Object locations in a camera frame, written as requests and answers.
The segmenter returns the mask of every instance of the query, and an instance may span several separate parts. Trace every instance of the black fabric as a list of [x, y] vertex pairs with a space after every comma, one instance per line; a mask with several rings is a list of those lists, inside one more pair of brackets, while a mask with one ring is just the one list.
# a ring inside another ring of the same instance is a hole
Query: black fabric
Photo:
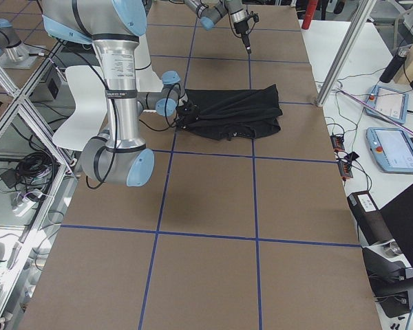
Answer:
[[195, 107], [179, 107], [176, 124], [194, 134], [221, 140], [239, 136], [262, 138], [280, 131], [275, 85], [266, 89], [231, 91], [185, 90]]

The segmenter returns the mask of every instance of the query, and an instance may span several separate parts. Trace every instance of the label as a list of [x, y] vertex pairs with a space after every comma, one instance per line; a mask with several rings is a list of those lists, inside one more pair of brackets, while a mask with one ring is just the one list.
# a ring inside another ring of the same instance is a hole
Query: label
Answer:
[[358, 195], [358, 200], [366, 212], [376, 211], [369, 195]]
[[103, 54], [106, 79], [135, 79], [135, 61], [131, 54]]

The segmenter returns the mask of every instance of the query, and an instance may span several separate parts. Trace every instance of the red cylinder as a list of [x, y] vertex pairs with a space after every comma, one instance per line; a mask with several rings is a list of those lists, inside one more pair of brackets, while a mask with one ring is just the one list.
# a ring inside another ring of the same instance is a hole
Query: red cylinder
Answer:
[[306, 13], [304, 15], [303, 24], [301, 28], [307, 30], [310, 26], [310, 22], [314, 18], [315, 10], [317, 9], [318, 0], [310, 0], [308, 7], [306, 8]]

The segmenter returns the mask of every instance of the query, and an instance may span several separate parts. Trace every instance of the table surface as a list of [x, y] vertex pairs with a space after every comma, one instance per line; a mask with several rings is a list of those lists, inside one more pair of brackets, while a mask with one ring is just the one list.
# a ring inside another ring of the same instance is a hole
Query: table surface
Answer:
[[276, 83], [282, 130], [216, 142], [142, 126], [150, 182], [81, 178], [20, 329], [381, 328], [295, 10], [250, 10], [249, 60], [226, 19], [205, 32], [153, 3], [153, 68], [191, 89]]
[[[310, 64], [313, 67], [313, 74], [317, 86], [320, 86], [320, 82], [324, 81], [349, 25], [349, 22], [313, 21], [309, 30], [303, 30], [303, 38], [306, 44], [306, 49], [308, 50]], [[376, 28], [373, 24], [366, 23], [339, 77], [342, 79], [347, 76], [358, 74], [366, 75], [341, 80], [343, 84], [342, 88], [351, 94], [368, 93], [371, 88], [378, 83], [379, 76], [383, 72], [382, 69], [387, 66], [391, 59], [392, 56], [379, 36]], [[393, 82], [388, 84], [380, 83], [380, 85], [400, 91], [407, 91], [410, 89], [410, 86], [397, 85]], [[408, 109], [413, 111], [413, 91], [411, 91], [409, 95]], [[361, 116], [362, 106], [347, 99], [343, 95], [336, 96], [335, 93], [331, 93], [324, 104], [326, 122], [333, 122], [331, 119], [333, 118], [335, 122], [341, 124], [345, 130], [354, 129], [354, 125], [351, 122], [339, 115], [337, 99], [341, 115], [358, 123]], [[405, 126], [413, 130], [413, 115], [407, 115]], [[371, 176], [373, 181], [370, 194], [378, 207], [382, 208], [386, 203], [391, 201], [413, 183], [413, 175], [383, 173], [379, 169], [369, 151], [366, 141], [366, 129], [368, 127], [392, 127], [392, 125], [364, 114], [358, 124], [358, 134], [356, 139], [354, 138], [354, 132], [348, 133], [345, 136], [344, 144], [349, 152], [354, 150], [359, 154], [359, 162], [366, 170], [366, 173]], [[335, 133], [340, 133], [340, 130], [335, 128]], [[346, 196], [350, 193], [366, 189], [365, 175], [355, 168], [352, 171], [354, 178], [346, 182]], [[387, 329], [387, 324], [390, 326], [395, 321], [396, 323], [400, 322], [398, 320], [386, 318], [380, 307], [378, 307], [378, 310], [381, 324], [384, 329]], [[413, 323], [410, 325], [410, 330], [413, 330]]]

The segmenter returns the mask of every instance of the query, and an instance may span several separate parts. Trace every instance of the brown table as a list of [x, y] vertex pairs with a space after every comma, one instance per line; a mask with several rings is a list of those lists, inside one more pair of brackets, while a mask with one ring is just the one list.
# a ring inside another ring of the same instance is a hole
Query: brown table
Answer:
[[192, 89], [275, 83], [282, 130], [215, 142], [142, 126], [150, 182], [80, 180], [20, 329], [381, 328], [295, 11], [250, 10], [248, 60], [226, 19], [205, 32], [154, 3], [153, 68]]

